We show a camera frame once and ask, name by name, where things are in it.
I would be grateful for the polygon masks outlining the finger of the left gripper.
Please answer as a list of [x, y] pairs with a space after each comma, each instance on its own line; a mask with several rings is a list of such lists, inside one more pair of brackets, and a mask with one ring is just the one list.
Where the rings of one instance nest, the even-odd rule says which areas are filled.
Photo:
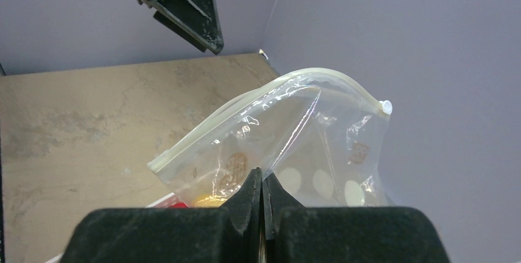
[[224, 48], [216, 0], [137, 0], [155, 9], [154, 19], [201, 52]]

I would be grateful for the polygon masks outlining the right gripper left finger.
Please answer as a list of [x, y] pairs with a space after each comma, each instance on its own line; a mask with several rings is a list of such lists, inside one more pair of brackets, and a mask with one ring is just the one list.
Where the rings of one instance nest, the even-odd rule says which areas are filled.
[[257, 262], [262, 172], [217, 208], [105, 208], [76, 226], [61, 262]]

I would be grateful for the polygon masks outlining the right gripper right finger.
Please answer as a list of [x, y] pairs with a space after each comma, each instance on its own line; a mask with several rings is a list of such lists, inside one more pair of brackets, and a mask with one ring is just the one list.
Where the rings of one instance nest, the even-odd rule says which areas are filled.
[[271, 174], [262, 182], [269, 262], [449, 262], [432, 222], [401, 206], [305, 207]]

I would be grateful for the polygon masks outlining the red apple toy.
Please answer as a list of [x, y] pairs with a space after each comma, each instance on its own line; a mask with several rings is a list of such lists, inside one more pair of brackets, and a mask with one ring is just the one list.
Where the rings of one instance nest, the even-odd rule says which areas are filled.
[[172, 195], [158, 204], [161, 208], [187, 208], [188, 206], [180, 201], [177, 196]]

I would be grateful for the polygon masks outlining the clear zip top bag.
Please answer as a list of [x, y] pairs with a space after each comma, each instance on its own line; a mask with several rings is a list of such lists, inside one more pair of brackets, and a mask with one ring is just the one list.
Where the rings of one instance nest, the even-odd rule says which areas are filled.
[[230, 100], [148, 166], [189, 207], [274, 174], [310, 207], [385, 206], [378, 174], [393, 107], [326, 68], [285, 74]]

